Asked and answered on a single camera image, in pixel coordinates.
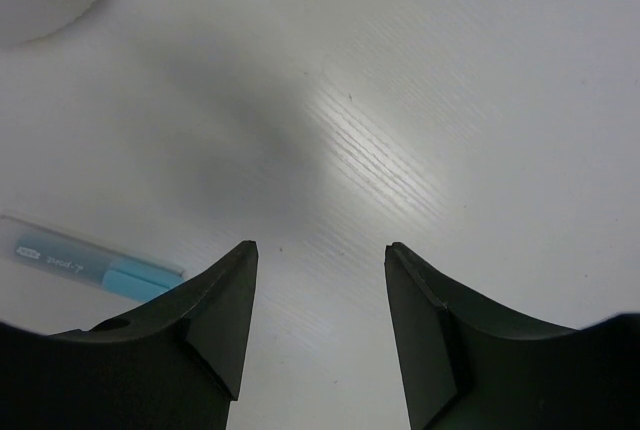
white wood grain surface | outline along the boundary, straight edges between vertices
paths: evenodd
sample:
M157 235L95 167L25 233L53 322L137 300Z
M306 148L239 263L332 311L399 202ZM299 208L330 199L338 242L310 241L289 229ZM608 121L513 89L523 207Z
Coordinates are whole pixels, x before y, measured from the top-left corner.
M565 325L640 307L638 35L637 0L98 0L0 51L0 203L191 274L256 239L229 429L408 428L386 244ZM126 306L2 278L39 331Z

white table surface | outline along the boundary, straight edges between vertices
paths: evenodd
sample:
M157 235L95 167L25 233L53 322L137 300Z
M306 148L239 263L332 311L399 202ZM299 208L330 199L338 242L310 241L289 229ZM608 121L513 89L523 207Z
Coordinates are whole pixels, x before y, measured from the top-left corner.
M0 50L0 204L194 275L260 250L230 430L408 428L385 245L536 317L640 308L637 0L98 0ZM2 270L54 332L131 302Z

small hole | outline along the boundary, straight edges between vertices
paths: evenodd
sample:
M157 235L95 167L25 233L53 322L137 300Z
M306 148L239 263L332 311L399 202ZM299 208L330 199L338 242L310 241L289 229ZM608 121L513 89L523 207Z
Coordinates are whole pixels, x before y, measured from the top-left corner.
M93 328L92 332L106 332L108 330L116 330L117 328L124 328L129 325L131 322L126 318L112 318L110 320L105 320L104 322L98 324L95 328Z

